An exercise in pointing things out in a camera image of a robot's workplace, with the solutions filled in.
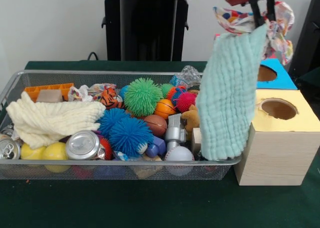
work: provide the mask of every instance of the metal basket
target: metal basket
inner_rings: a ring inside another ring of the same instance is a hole
[[[0,129],[11,123],[5,107],[21,96],[25,87],[74,83],[91,86],[114,83],[121,88],[137,78],[168,83],[174,73],[35,71],[14,74],[0,95]],[[78,161],[78,160],[0,160],[0,179],[152,179],[221,180],[241,157],[223,161]]]

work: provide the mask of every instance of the blue box lid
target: blue box lid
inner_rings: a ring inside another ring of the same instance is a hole
[[[262,66],[272,69],[276,72],[276,79],[272,81],[258,81],[258,89],[291,89],[297,90],[289,74],[278,59],[267,59],[261,62]]]

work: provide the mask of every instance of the blue spiky ball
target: blue spiky ball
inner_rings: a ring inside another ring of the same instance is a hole
[[[171,101],[172,101],[172,103],[173,103],[173,105],[174,105],[174,108],[176,108],[176,106],[177,106],[177,101],[178,101],[179,96],[180,96],[182,93],[185,93],[185,92],[186,92],[185,89],[181,89],[181,88],[176,88],[175,90],[176,90],[176,92],[175,92],[175,94],[174,94],[174,95],[172,96],[172,98],[171,98]]]
[[[101,132],[101,135],[108,139],[110,129],[121,119],[129,118],[130,114],[126,113],[124,109],[109,109],[105,110],[103,117],[97,122],[100,123],[100,128],[98,131]]]
[[[140,156],[143,145],[153,141],[153,135],[147,124],[136,118],[124,118],[110,130],[109,142],[115,151],[131,157]]]
[[[126,85],[119,92],[119,95],[122,97],[123,100],[125,100],[125,94],[128,91],[128,88],[129,88],[129,85]]]

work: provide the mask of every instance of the circular hole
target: circular hole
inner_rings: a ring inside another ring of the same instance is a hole
[[[258,81],[266,82],[266,81],[273,81],[277,78],[277,73],[272,70],[271,68],[260,65],[259,73],[258,73]]]
[[[266,100],[261,107],[268,115],[276,119],[292,119],[298,113],[294,105],[282,99]]]

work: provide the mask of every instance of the orange building block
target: orange building block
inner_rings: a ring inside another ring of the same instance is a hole
[[[43,89],[60,89],[63,99],[68,101],[68,92],[70,87],[74,86],[75,84],[53,84],[53,85],[44,85],[44,86],[34,86],[34,87],[26,87],[24,91],[26,91],[29,94],[29,97],[32,101],[36,102],[38,95],[40,93],[40,90]]]

